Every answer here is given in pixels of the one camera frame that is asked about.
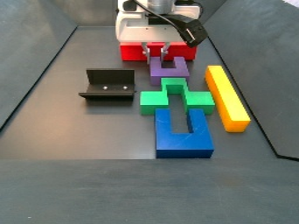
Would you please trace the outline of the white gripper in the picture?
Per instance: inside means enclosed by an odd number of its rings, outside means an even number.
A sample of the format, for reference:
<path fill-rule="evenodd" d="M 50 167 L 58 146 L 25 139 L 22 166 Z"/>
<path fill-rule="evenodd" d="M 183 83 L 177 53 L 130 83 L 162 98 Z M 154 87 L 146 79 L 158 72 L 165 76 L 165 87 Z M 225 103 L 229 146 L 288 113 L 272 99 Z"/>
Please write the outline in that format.
<path fill-rule="evenodd" d="M 202 7 L 197 3 L 177 4 L 177 0 L 118 0 L 117 39 L 121 42 L 142 42 L 146 63 L 151 61 L 147 42 L 165 42 L 161 59 L 169 54 L 171 42 L 182 42 L 179 25 L 169 23 L 173 18 L 198 19 Z"/>

